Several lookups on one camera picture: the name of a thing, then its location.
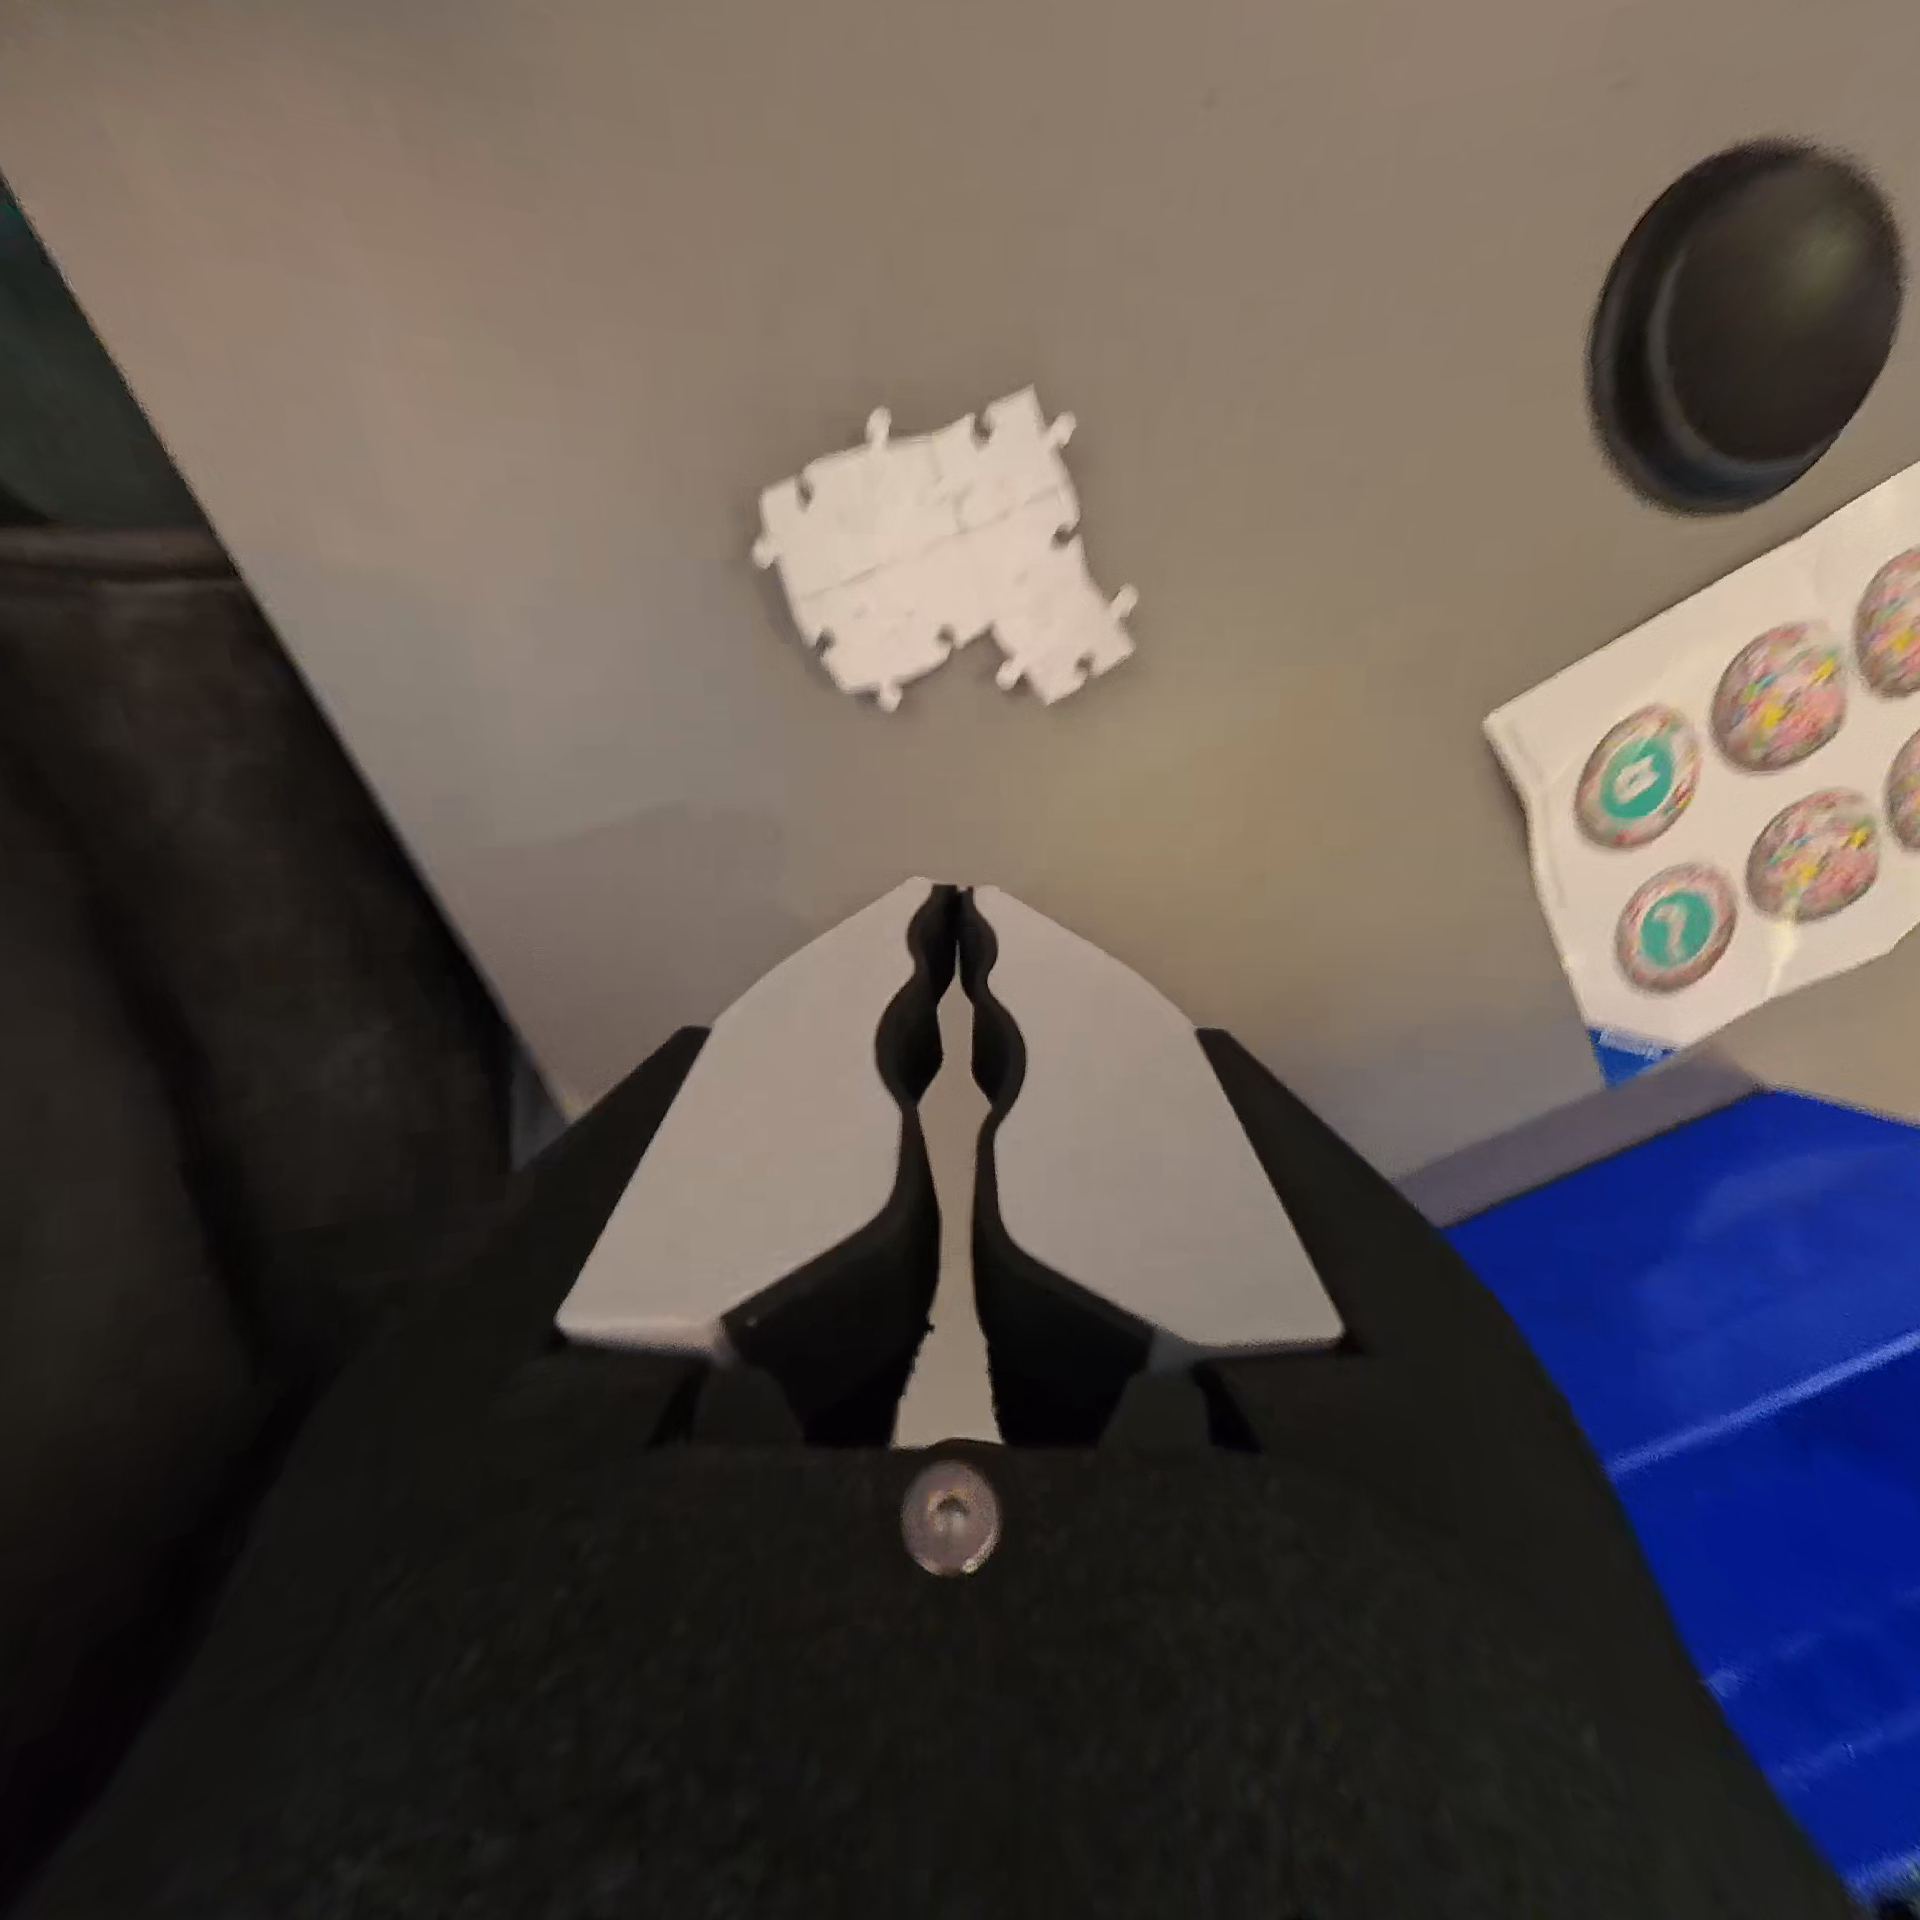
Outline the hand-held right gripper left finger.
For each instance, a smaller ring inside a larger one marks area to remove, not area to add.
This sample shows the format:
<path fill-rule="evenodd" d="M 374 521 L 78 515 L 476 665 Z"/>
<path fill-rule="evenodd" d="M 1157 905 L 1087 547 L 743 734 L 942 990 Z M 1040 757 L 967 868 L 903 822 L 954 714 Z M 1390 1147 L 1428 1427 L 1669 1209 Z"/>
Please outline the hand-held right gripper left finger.
<path fill-rule="evenodd" d="M 766 1377 L 813 1447 L 896 1437 L 942 1277 L 920 1101 L 959 902 L 907 879 L 710 1023 L 559 1303 L 570 1345 Z"/>

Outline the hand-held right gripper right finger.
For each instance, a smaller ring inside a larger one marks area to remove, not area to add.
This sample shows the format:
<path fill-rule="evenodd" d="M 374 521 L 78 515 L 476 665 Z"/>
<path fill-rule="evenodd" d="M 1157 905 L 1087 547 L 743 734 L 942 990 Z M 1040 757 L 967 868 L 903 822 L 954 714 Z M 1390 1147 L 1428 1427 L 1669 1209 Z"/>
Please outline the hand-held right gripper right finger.
<path fill-rule="evenodd" d="M 967 890 L 956 956 L 990 1103 L 972 1276 L 1002 1439 L 1083 1449 L 1142 1377 L 1334 1350 L 1341 1315 L 1194 1020 L 998 887 Z"/>

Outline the joined white puzzle section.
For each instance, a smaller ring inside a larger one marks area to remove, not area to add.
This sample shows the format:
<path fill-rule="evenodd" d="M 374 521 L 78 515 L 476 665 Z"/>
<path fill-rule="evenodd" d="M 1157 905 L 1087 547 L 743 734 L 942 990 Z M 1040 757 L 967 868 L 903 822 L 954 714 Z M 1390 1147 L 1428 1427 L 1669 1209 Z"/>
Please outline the joined white puzzle section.
<path fill-rule="evenodd" d="M 1002 691 L 1053 706 L 1134 658 L 1139 591 L 1093 573 L 1074 433 L 1035 389 L 912 437 L 880 407 L 758 494 L 752 563 L 839 693 L 894 714 L 986 639 Z"/>

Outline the blue box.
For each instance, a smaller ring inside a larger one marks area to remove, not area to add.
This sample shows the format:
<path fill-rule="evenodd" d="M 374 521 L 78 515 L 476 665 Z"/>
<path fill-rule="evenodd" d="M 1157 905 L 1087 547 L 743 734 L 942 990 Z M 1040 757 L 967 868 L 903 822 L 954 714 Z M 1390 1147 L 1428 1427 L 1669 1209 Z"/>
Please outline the blue box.
<path fill-rule="evenodd" d="M 1856 1895 L 1915 1910 L 1915 1125 L 1763 1091 L 1447 1236 L 1767 1783 Z"/>

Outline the white printed instruction sheet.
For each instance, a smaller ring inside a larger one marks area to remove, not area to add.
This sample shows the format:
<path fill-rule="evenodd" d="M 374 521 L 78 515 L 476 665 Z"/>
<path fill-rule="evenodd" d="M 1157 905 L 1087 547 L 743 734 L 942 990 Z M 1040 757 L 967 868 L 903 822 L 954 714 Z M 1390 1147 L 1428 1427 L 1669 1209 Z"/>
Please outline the white printed instruction sheet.
<path fill-rule="evenodd" d="M 1917 468 L 1483 734 L 1611 1083 L 1884 957 L 1917 923 Z"/>

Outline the black round desk grommet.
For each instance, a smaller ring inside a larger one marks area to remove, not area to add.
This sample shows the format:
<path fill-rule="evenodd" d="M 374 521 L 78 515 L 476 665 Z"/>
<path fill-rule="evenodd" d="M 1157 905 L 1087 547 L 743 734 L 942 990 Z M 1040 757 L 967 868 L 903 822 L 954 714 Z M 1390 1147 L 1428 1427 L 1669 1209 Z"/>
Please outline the black round desk grommet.
<path fill-rule="evenodd" d="M 1898 215 L 1856 157 L 1759 137 L 1701 159 L 1640 213 L 1591 315 L 1608 467 L 1682 517 L 1788 492 L 1879 383 L 1907 285 Z"/>

